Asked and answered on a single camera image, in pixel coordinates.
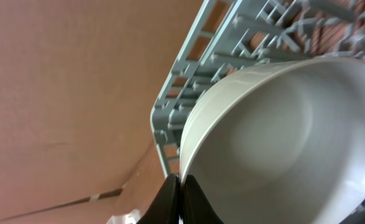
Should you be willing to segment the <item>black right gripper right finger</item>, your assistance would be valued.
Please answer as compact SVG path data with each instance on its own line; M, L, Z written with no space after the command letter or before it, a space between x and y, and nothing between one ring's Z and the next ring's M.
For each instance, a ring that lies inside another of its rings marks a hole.
M184 224L223 224L193 175L187 175L182 189Z

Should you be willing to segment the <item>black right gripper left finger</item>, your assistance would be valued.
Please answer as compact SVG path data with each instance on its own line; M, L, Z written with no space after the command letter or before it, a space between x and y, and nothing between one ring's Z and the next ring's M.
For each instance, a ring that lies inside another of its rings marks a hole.
M137 224L178 224L179 196L178 175L170 174Z

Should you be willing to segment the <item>grey small bowl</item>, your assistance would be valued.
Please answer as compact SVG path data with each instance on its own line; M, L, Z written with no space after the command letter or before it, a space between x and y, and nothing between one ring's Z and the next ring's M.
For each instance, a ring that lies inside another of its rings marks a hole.
M255 65L190 112L180 181L225 223L340 223L365 199L365 62Z

